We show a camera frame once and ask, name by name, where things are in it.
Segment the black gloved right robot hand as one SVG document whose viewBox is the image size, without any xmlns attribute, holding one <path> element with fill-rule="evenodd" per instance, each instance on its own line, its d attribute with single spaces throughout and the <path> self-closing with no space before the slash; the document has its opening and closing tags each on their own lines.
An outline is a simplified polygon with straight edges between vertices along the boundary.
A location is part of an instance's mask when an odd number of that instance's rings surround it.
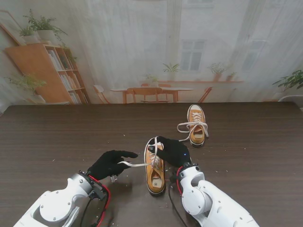
<svg viewBox="0 0 303 227">
<path fill-rule="evenodd" d="M 157 150 L 157 156 L 174 167 L 181 167 L 185 163 L 191 164 L 191 157 L 187 147 L 180 141 L 162 136 L 156 137 L 164 148 Z"/>
</svg>

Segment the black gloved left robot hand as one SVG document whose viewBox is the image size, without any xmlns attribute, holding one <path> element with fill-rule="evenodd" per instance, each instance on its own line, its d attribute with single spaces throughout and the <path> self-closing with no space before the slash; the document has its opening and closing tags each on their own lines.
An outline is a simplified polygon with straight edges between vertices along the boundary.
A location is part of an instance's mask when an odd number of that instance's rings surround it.
<svg viewBox="0 0 303 227">
<path fill-rule="evenodd" d="M 108 176 L 119 175 L 125 169 L 130 168 L 130 166 L 120 163 L 127 157 L 137 158 L 138 155 L 124 150 L 107 151 L 87 171 L 98 181 Z"/>
</svg>

